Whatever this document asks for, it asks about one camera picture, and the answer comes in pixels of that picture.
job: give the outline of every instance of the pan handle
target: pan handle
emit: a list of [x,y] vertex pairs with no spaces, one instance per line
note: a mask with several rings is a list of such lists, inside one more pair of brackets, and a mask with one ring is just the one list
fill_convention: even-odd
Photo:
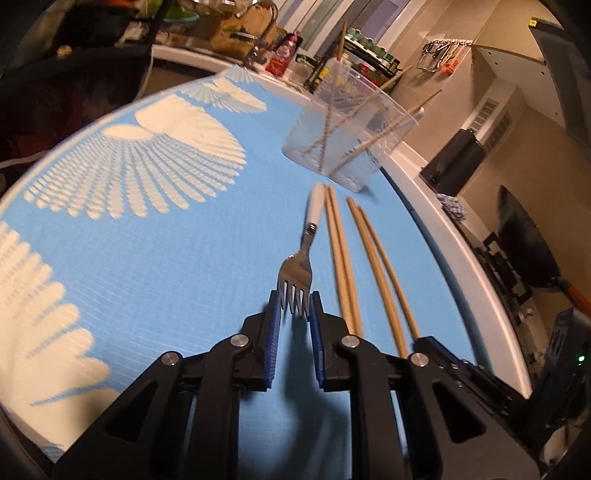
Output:
[[572,285],[568,280],[559,278],[558,286],[562,293],[564,293],[574,307],[578,308],[587,317],[591,318],[591,301],[581,293],[581,291]]

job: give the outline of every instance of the red bottle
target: red bottle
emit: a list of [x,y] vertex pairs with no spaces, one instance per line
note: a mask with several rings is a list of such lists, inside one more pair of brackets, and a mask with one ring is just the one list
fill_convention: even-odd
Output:
[[300,32],[291,33],[287,36],[283,43],[275,50],[273,58],[269,61],[269,65],[265,69],[266,71],[276,77],[281,77],[285,73],[291,59],[296,54],[298,35],[300,35]]

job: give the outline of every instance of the metal fork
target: metal fork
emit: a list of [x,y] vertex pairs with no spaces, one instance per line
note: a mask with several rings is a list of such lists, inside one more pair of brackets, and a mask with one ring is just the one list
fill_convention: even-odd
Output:
[[300,317],[304,314],[309,315],[310,287],[312,285],[310,246],[316,235],[323,205],[324,184],[317,183],[312,188],[310,200],[308,201],[306,228],[304,229],[301,248],[296,254],[290,255],[283,261],[277,278],[277,290],[281,292],[281,308],[285,308],[285,298],[287,297],[291,313],[299,312]]

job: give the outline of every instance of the air vent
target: air vent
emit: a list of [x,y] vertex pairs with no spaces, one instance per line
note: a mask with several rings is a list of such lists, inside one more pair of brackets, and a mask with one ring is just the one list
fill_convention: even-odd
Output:
[[480,112],[478,112],[476,118],[472,121],[470,129],[475,134],[477,134],[482,128],[482,125],[486,123],[486,121],[492,115],[492,112],[494,112],[498,106],[499,102],[495,102],[494,100],[488,99],[480,109]]
[[494,130],[488,137],[488,140],[486,140],[484,144],[484,149],[487,153],[490,153],[492,149],[498,145],[498,143],[503,138],[503,135],[505,135],[507,133],[507,130],[509,130],[509,127],[512,123],[513,120],[511,120],[511,116],[509,115],[509,112],[507,112],[505,115],[503,115],[503,118],[501,118],[501,120],[497,123]]

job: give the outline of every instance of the frying pan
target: frying pan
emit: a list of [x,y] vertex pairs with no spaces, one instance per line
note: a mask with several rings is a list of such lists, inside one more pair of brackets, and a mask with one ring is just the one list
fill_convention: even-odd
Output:
[[560,275],[560,269],[534,221],[503,185],[496,204],[499,244],[524,282],[542,291],[561,291],[591,317],[591,302]]

